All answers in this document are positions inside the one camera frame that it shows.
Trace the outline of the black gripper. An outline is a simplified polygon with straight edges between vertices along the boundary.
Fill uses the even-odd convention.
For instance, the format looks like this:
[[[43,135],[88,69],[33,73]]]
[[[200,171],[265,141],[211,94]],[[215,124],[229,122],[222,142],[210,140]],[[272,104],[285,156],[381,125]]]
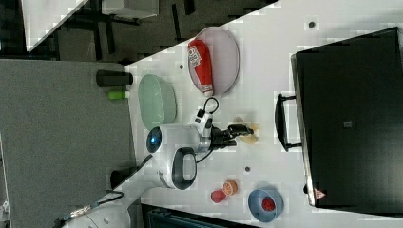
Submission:
[[[229,146],[237,146],[236,140],[231,140],[230,135],[233,137],[238,137],[254,134],[254,130],[244,124],[231,124],[228,126],[228,131],[220,130],[215,126],[212,127],[210,135],[210,148],[212,150],[223,149],[224,147]]]

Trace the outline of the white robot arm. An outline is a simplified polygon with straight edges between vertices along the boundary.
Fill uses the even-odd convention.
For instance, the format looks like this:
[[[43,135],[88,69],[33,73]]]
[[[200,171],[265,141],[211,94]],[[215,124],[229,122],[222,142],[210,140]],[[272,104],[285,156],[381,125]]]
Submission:
[[[220,130],[208,123],[164,124],[146,138],[149,155],[140,168],[98,201],[54,221],[52,228],[130,228],[128,208],[152,188],[185,190],[197,177],[198,154],[235,146],[238,136],[252,135],[244,124]]]

